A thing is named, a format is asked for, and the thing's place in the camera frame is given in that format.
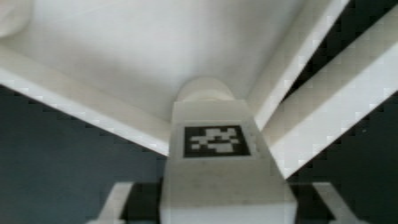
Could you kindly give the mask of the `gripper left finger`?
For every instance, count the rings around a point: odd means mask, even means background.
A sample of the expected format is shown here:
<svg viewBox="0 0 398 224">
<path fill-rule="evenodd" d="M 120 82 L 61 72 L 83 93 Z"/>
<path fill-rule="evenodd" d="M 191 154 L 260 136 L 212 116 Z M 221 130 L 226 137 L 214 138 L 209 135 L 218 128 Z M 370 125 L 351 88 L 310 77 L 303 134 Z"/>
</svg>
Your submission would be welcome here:
<svg viewBox="0 0 398 224">
<path fill-rule="evenodd" d="M 123 211 L 132 188 L 132 182 L 118 182 L 114 184 L 100 215 L 86 224 L 127 224 L 127 221 L 123 220 Z"/>
</svg>

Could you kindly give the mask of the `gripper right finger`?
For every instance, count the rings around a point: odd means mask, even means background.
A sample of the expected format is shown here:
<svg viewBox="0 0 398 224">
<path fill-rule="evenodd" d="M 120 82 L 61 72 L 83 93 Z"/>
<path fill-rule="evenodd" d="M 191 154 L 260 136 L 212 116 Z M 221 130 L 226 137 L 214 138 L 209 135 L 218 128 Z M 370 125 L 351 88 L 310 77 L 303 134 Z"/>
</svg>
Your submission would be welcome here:
<svg viewBox="0 0 398 224">
<path fill-rule="evenodd" d="M 315 182 L 313 187 L 335 215 L 335 220 L 329 222 L 329 224 L 370 224 L 358 218 L 333 183 Z"/>
</svg>

